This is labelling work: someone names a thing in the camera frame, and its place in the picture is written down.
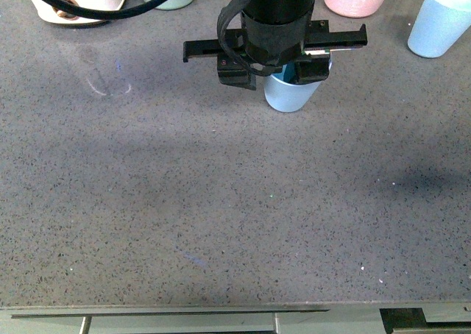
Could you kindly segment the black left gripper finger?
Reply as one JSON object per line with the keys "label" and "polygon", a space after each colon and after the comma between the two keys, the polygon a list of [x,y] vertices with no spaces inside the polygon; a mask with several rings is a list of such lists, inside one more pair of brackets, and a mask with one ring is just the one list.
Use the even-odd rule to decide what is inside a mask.
{"label": "black left gripper finger", "polygon": [[223,85],[256,90],[256,77],[228,56],[217,57],[217,74]]}

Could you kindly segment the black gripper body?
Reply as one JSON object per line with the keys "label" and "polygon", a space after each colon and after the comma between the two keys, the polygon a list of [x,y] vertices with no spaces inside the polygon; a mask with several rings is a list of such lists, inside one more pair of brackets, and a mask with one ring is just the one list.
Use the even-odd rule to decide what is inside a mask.
{"label": "black gripper body", "polygon": [[183,61],[228,56],[251,74],[268,77],[302,56],[357,49],[367,44],[365,24],[357,30],[332,32],[327,20],[299,18],[290,24],[262,24],[245,18],[239,29],[229,29],[219,22],[216,39],[184,42]]}

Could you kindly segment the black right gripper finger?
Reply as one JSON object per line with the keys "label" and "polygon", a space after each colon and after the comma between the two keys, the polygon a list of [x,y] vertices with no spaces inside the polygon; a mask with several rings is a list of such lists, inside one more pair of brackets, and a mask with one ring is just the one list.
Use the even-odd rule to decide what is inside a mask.
{"label": "black right gripper finger", "polygon": [[311,84],[326,80],[330,74],[330,58],[317,57],[294,64],[294,84]]}

